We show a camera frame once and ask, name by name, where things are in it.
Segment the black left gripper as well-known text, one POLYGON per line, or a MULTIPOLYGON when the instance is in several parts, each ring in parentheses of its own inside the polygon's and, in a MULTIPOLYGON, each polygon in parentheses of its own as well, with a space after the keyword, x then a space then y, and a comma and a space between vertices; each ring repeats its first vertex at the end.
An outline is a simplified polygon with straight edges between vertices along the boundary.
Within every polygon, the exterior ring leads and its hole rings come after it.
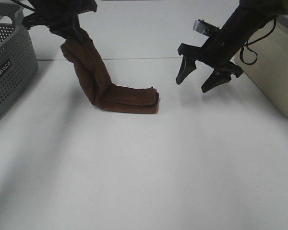
POLYGON ((80 27, 78 15, 96 12, 94 0, 31 0, 33 13, 24 17, 22 24, 26 29, 46 26, 52 34, 63 38, 73 37, 80 44, 85 42, 85 34, 80 27))

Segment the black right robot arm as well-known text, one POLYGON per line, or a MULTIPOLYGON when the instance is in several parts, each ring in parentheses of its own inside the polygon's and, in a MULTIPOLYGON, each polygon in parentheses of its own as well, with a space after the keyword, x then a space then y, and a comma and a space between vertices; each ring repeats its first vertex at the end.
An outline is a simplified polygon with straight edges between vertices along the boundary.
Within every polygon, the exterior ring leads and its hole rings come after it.
POLYGON ((231 58, 250 45, 249 39, 257 30, 270 21, 276 21, 280 15, 288 15, 288 0, 241 0, 221 28, 204 20, 195 21, 194 31, 208 39, 201 47, 184 43, 179 46, 182 62, 176 83, 181 84, 196 70, 196 61, 213 68, 212 74, 201 86, 203 92, 230 82, 232 75, 239 77, 243 70, 232 63, 231 58))

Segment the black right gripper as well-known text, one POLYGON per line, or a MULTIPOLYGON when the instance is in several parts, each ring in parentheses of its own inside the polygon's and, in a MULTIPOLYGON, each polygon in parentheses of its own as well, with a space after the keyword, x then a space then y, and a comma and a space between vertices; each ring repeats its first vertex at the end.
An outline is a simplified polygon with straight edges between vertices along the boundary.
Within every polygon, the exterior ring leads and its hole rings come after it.
POLYGON ((230 82, 231 74, 234 74, 236 77, 242 74, 242 69, 230 62, 230 58, 227 56, 230 49, 225 47, 225 42, 216 40, 219 32, 209 36, 201 47, 185 43, 179 46, 178 54, 182 55, 182 61, 176 77, 177 84, 181 84, 190 73, 196 70, 195 62, 197 60, 215 69, 201 86, 203 93, 230 82))

